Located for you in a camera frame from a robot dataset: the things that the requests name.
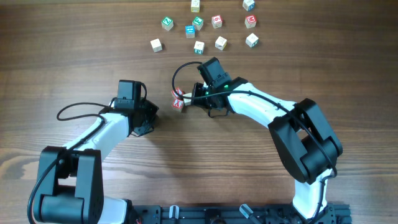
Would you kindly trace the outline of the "plain Z wooden block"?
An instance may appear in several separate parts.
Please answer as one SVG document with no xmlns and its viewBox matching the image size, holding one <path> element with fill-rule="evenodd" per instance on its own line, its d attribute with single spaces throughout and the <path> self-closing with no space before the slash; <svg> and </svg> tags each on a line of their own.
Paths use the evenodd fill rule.
<svg viewBox="0 0 398 224">
<path fill-rule="evenodd" d="M 183 101 L 185 106 L 190 106 L 192 104 L 192 93 L 186 93 L 183 95 Z"/>
</svg>

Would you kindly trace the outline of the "red letter Y block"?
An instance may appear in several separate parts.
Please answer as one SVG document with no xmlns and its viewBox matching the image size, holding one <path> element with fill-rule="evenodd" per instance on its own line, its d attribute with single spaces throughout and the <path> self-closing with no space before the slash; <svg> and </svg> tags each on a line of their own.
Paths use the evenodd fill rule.
<svg viewBox="0 0 398 224">
<path fill-rule="evenodd" d="M 184 101 L 180 99 L 174 99 L 172 102 L 172 108 L 180 113 L 183 111 L 184 105 Z"/>
</svg>

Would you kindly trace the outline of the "red letter A block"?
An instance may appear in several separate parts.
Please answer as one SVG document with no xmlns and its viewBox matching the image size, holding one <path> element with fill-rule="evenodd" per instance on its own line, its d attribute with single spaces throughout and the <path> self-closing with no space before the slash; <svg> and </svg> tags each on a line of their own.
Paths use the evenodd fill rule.
<svg viewBox="0 0 398 224">
<path fill-rule="evenodd" d="M 176 88 L 175 90 L 172 90 L 172 91 L 171 91 L 171 94 L 172 94 L 172 96 L 173 96 L 175 99 L 181 100 L 182 98 L 180 97 L 180 95 L 184 95 L 185 92 L 182 91 L 180 88 Z"/>
</svg>

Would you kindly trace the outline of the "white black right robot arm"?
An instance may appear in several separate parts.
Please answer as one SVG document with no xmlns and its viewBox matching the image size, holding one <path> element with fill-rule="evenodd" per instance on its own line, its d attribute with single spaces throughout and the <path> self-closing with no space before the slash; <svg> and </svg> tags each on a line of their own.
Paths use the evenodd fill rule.
<svg viewBox="0 0 398 224">
<path fill-rule="evenodd" d="M 285 101 L 258 90 L 238 77 L 210 85 L 196 83 L 195 106 L 227 109 L 245 115 L 266 127 L 287 172 L 295 180 L 290 215 L 282 220 L 317 223 L 330 209 L 326 201 L 328 180 L 336 177 L 337 158 L 343 146 L 320 107 L 311 99 Z"/>
</svg>

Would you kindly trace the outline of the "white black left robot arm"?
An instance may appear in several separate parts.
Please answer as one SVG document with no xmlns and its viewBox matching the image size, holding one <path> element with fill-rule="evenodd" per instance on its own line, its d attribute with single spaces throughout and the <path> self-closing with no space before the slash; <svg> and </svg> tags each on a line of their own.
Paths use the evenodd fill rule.
<svg viewBox="0 0 398 224">
<path fill-rule="evenodd" d="M 118 94 L 93 114 L 78 139 L 40 153 L 27 203 L 29 223 L 141 223 L 130 200 L 104 196 L 103 159 L 130 135 L 153 132 L 158 107 L 139 81 L 120 80 Z"/>
</svg>

